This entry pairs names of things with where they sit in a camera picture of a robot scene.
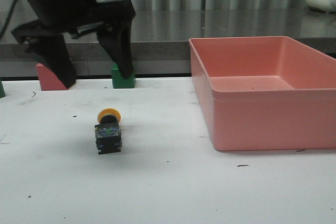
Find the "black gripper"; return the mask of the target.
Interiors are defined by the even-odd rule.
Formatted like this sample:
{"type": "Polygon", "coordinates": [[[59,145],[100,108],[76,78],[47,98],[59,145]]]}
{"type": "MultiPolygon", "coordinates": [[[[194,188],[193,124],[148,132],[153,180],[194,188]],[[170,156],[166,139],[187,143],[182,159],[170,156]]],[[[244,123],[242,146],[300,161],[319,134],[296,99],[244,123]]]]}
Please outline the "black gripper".
{"type": "Polygon", "coordinates": [[[70,88],[77,74],[62,33],[72,38],[96,32],[97,40],[114,61],[124,79],[134,71],[131,53],[131,26],[135,10],[131,0],[28,0],[37,20],[12,31],[19,43],[28,39],[26,53],[48,68],[70,88]]]}

